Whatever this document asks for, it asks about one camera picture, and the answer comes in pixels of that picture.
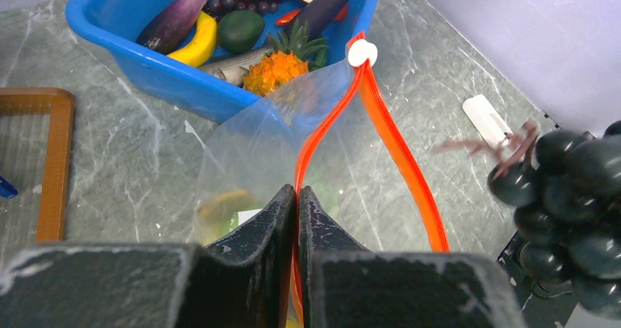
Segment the white bag clip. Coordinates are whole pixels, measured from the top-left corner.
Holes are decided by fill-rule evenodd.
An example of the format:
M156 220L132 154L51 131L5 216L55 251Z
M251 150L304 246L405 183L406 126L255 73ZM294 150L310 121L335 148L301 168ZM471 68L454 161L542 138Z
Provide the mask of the white bag clip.
M367 59L371 63L371 66L375 64L377 61L377 46L364 39L356 40L347 53L349 65L352 67L360 67Z

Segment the pineapple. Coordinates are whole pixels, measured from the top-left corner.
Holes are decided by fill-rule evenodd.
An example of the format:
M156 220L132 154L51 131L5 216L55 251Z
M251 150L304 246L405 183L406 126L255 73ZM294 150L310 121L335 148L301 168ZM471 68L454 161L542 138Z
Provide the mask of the pineapple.
M274 52L250 66L244 77L244 89L264 97L298 75L308 73L308 59L326 45L321 38L309 42L307 29L306 23L301 26L296 20L290 37L283 31L278 32L278 39L268 35Z

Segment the blue plastic basin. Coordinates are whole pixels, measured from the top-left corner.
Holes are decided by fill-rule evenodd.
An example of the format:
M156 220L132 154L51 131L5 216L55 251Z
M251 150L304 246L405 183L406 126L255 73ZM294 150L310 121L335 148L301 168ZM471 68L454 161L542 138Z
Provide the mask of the blue plastic basin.
M131 83L147 94L222 123L256 102L258 97L216 77L136 44L140 31L173 0L69 0L67 23L80 37L110 51ZM378 0L350 0L347 18L333 23L324 36L330 47L328 64L345 56L345 44L371 24ZM275 21L302 8L298 0L281 4L265 16L266 29L257 42L275 32ZM217 48L214 56L226 52Z

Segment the plastic bag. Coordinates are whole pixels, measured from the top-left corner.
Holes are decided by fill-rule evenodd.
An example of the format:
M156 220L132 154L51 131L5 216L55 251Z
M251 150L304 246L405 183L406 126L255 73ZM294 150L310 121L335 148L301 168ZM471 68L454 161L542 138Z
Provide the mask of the plastic bag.
M449 250L434 198L368 59L295 78L223 123L205 145L195 227L204 245L293 184L296 191L311 186L324 210L370 250ZM404 244L412 233L421 241ZM293 261L291 303L303 321L298 273Z

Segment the orange wooden tray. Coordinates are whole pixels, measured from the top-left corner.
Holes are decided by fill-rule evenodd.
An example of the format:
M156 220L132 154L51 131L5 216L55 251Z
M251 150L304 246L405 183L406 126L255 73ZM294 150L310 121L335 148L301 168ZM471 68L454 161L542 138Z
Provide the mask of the orange wooden tray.
M2 88L0 115L50 115L36 242L64 236L75 97L57 88Z

